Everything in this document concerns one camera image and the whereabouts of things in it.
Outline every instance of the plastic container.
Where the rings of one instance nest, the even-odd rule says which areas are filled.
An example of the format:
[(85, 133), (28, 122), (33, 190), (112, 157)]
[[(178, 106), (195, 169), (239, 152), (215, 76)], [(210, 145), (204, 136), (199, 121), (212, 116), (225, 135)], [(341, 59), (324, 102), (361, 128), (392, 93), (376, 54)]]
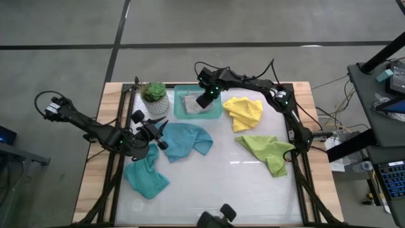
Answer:
[(355, 164), (352, 167), (354, 172), (365, 172), (373, 169), (373, 165), (370, 161), (363, 161), (359, 164)]
[(222, 101), (221, 96), (216, 98), (212, 104), (212, 109), (198, 114), (187, 114), (185, 112), (184, 104), (181, 97), (189, 95), (189, 92), (204, 93), (204, 89), (198, 85), (176, 85), (175, 86), (175, 116), (179, 119), (211, 119), (219, 118), (222, 115)]

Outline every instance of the white pot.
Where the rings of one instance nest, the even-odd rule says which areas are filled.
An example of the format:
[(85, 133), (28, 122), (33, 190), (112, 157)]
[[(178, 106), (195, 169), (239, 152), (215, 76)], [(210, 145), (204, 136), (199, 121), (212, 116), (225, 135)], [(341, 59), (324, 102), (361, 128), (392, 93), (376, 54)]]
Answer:
[(149, 102), (145, 101), (142, 98), (142, 96), (140, 98), (144, 102), (147, 110), (152, 114), (162, 114), (165, 111), (167, 111), (167, 109), (169, 108), (170, 102), (169, 102), (169, 98), (168, 98), (167, 94), (164, 97), (162, 97), (162, 99), (160, 99), (159, 101), (156, 101), (153, 103), (149, 103)]

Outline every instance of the teal towel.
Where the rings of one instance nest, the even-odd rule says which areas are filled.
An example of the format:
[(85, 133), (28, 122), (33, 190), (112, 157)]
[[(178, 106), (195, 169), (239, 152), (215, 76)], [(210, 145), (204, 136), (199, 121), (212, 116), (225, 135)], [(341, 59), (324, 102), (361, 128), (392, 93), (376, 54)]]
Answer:
[(213, 140), (206, 130), (189, 123), (168, 123), (163, 130), (162, 141), (169, 145), (169, 148), (163, 151), (169, 162), (188, 156), (192, 148), (206, 155), (213, 145)]
[(170, 182), (164, 175), (159, 174), (154, 166), (154, 161), (159, 156), (158, 147), (155, 144), (149, 146), (146, 158), (127, 165), (124, 176), (135, 191), (150, 200)]

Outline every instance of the keyboard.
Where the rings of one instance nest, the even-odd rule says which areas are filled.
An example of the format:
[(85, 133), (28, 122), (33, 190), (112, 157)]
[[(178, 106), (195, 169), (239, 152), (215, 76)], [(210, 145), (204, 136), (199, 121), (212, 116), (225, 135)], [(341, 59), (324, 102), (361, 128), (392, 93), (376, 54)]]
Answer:
[(405, 198), (405, 161), (378, 164), (378, 169), (384, 180), (388, 197), (391, 200)]

